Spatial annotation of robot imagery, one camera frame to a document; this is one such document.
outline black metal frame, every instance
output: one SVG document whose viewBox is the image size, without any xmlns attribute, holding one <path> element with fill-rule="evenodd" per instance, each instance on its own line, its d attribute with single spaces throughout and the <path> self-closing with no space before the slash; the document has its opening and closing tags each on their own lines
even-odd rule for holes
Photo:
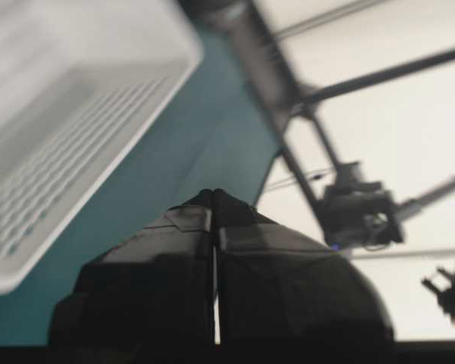
<svg viewBox="0 0 455 364">
<path fill-rule="evenodd" d="M 379 2 L 354 2 L 352 5 L 357 5 L 355 9 L 358 11 Z M 208 10 L 202 7 L 202 4 L 207 3 L 209 3 Z M 372 193 L 369 197 L 371 199 L 375 199 L 377 193 L 386 193 L 384 199 L 380 199 L 377 202 L 372 201 L 370 208 L 374 209 L 376 204 L 378 209 L 381 210 L 378 212 L 384 212 L 387 215 L 388 225 L 390 225 L 388 231 L 384 231 L 375 239 L 375 243 L 387 244 L 390 241 L 402 241 L 403 232 L 400 222 L 419 211 L 428 200 L 428 195 L 424 195 L 420 199 L 410 199 L 404 204 L 398 205 L 392 201 L 389 191 L 381 190 L 381 184 L 362 182 L 357 166 L 355 164 L 344 164 L 337 157 L 334 146 L 324 131 L 322 122 L 316 115 L 316 109 L 319 103 L 325 99 L 351 93 L 453 61 L 455 60 L 455 49 L 316 89 L 313 86 L 301 85 L 297 82 L 289 64 L 278 47 L 275 36 L 271 34 L 252 2 L 224 0 L 219 2 L 191 2 L 191 4 L 195 4 L 196 14 L 218 32 L 223 33 L 226 40 L 231 44 L 240 66 L 245 70 L 249 78 L 249 85 L 258 100 L 260 110 L 265 113 L 267 125 L 280 146 L 280 154 L 293 173 L 306 201 L 324 230 L 326 240 L 331 239 L 330 236 L 334 236 L 329 231 L 330 228 L 327 221 L 330 218 L 334 220 L 334 206 L 336 206 L 336 209 L 340 209 L 339 201 L 337 201 L 339 197 L 337 190 L 350 188 L 353 191 Z M 343 9 L 343 15 L 347 12 L 348 14 L 353 12 L 354 7 L 352 5 L 348 9 Z M 326 192 L 324 199 L 318 199 L 314 194 L 284 138 L 284 131 L 290 120 L 295 116 L 301 116 L 313 123 L 317 135 L 337 172 L 336 184 L 331 190 L 328 189 L 329 194 Z M 455 183 L 452 181 L 438 189 L 438 198 L 446 196 L 454 190 Z M 434 191 L 430 194 L 433 197 L 437 196 Z M 330 204 L 332 210 L 328 212 L 327 206 Z M 360 201 L 356 201 L 354 205 L 361 217 L 367 213 L 367 206 L 363 206 Z M 359 229 L 361 231 L 363 228 L 358 226 L 355 230 Z"/>
</svg>

